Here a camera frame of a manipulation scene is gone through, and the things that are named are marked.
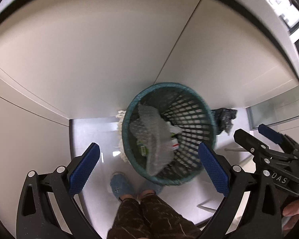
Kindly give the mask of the person's right hand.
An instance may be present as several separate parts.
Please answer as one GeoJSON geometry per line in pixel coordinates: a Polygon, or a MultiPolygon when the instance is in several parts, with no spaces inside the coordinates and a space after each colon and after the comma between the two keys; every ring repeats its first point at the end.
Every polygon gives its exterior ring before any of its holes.
{"type": "Polygon", "coordinates": [[[299,199],[287,205],[284,208],[282,215],[284,217],[290,218],[289,221],[283,226],[282,229],[285,232],[289,232],[299,220],[299,199]]]}

